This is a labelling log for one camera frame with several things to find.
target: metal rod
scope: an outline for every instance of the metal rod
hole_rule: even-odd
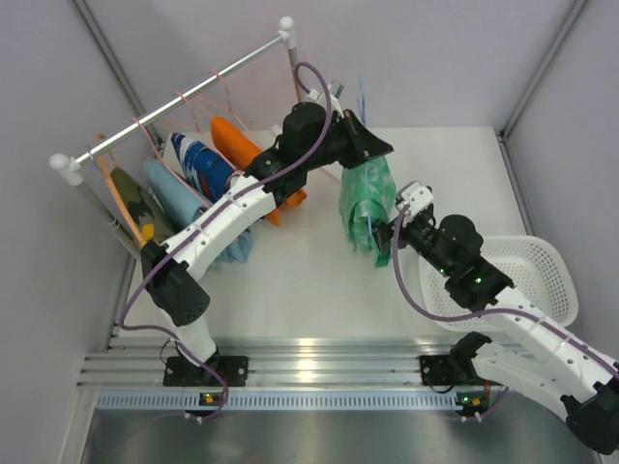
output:
[[[107,40],[107,36],[103,32],[103,29],[95,15],[93,14],[90,6],[86,3],[85,0],[69,0],[69,3],[74,8],[75,13],[77,14],[78,19],[84,25],[86,32],[90,35],[93,43],[99,50],[103,60],[107,64],[109,71],[112,73],[116,84],[119,89],[123,93],[125,100],[133,110],[134,115],[144,114],[146,112],[146,108],[142,103],[139,95],[135,91],[131,81],[127,77],[127,73],[123,69],[114,52],[112,46],[109,44]],[[154,127],[146,128],[146,130],[150,133],[153,140],[161,139],[160,135],[157,133],[157,130]]]
[[[133,241],[133,237],[127,232],[127,229],[121,224],[118,219],[107,209],[104,203],[99,199],[96,193],[94,193],[85,181],[75,186],[82,192],[84,197],[90,202],[91,205],[103,216],[107,221],[107,225],[112,229],[116,238],[127,249],[127,251],[136,259],[139,260],[139,250]]]
[[[509,138],[509,136],[514,131],[514,128],[520,121],[524,110],[529,106],[533,97],[537,94],[540,86],[545,81],[545,78],[550,71],[550,68],[556,61],[559,56],[559,52],[565,46],[568,37],[572,34],[575,26],[578,21],[582,18],[582,14],[584,13],[586,7],[591,3],[591,0],[575,0],[570,7],[570,10],[565,16],[565,19],[561,23],[561,27],[557,31],[556,35],[552,39],[550,46],[542,58],[542,61],[536,68],[535,73],[529,80],[524,93],[518,99],[518,102],[512,111],[511,116],[508,119],[505,128],[501,131],[503,137]]]
[[[299,54],[297,53],[296,47],[288,48],[288,59],[290,60],[290,70],[292,71],[292,81],[294,82],[294,90],[297,93],[297,100],[301,102],[303,100],[303,94],[301,91],[301,86],[297,81],[297,76],[294,74],[294,69],[299,63]]]
[[[522,185],[522,176],[518,175],[514,159],[512,158],[511,152],[503,137],[501,135],[497,135],[496,140],[499,143],[499,149],[501,150],[501,156],[503,157],[503,162],[505,163],[507,175],[510,178],[510,183],[512,184],[512,190],[514,191],[514,197],[516,198],[516,204],[518,206],[518,210],[520,211],[520,217],[522,218],[524,230],[528,235],[537,236],[538,228],[535,225],[535,220],[533,219],[533,215],[531,213],[530,202],[528,201],[525,189]]]
[[[227,75],[234,73],[235,71],[243,68],[247,63],[253,61],[258,56],[262,55],[269,49],[273,48],[275,45],[281,44],[281,43],[283,43],[283,37],[281,34],[278,34],[274,39],[272,39],[268,43],[262,45],[261,47],[254,50],[252,53],[244,56],[240,60],[232,63],[228,67],[221,70],[220,75],[226,77]],[[196,95],[198,95],[199,93],[204,92],[206,89],[208,89],[213,84],[215,84],[218,80],[219,78],[216,75],[212,75],[208,79],[204,80],[203,82],[200,82],[195,87],[185,92],[183,94],[183,97],[185,97],[185,99],[191,99],[195,97]],[[173,109],[181,106],[183,103],[184,103],[184,99],[181,97],[177,97],[176,99],[169,101],[168,103],[166,103],[164,106],[160,107],[159,109],[156,109],[155,111],[147,114],[146,116],[142,116],[139,120],[139,123],[143,126],[152,124],[158,119],[160,119],[162,116],[172,111]],[[121,130],[120,132],[116,133],[115,135],[101,142],[99,145],[93,148],[89,153],[83,154],[81,157],[79,157],[76,160],[77,163],[81,166],[86,165],[89,161],[101,156],[107,150],[115,147],[116,145],[126,140],[128,137],[138,132],[139,130],[140,130],[139,124],[137,123],[131,124],[127,128]]]

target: gray wall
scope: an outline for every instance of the gray wall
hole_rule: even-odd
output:
[[[517,126],[512,155],[539,233],[566,259],[577,331],[619,357],[619,2],[592,2]]]
[[[125,256],[48,159],[132,115],[64,0],[5,2],[0,63],[0,462],[38,464],[57,458]]]
[[[368,87],[375,127],[501,128],[572,0],[89,0],[148,108],[295,18],[301,58]],[[294,92],[283,49],[229,78],[239,113],[268,129]],[[223,89],[207,92],[219,100]],[[176,113],[188,120],[189,112]]]

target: white rod end cap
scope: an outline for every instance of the white rod end cap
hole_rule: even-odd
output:
[[[294,19],[284,16],[280,19],[280,34],[286,42],[286,47],[291,50],[297,47],[297,36],[294,32]]]
[[[79,164],[73,158],[67,155],[57,153],[49,157],[49,166],[60,173],[62,178],[67,181],[72,187],[78,186],[84,181],[84,178],[79,173]]]

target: green cloth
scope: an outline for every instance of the green cloth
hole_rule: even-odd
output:
[[[374,265],[387,266],[391,250],[381,253],[371,234],[373,225],[389,222],[396,201],[396,184],[385,158],[344,169],[339,192],[339,215],[353,249],[376,253]]]

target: white plastic basket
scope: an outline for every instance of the white plastic basket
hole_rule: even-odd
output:
[[[482,255],[558,324],[572,324],[578,314],[578,299],[568,268],[554,246],[537,237],[487,237]],[[429,312],[441,316],[470,313],[452,301],[443,275],[425,259],[419,263],[422,293]],[[483,319],[437,324],[455,332],[498,332]]]

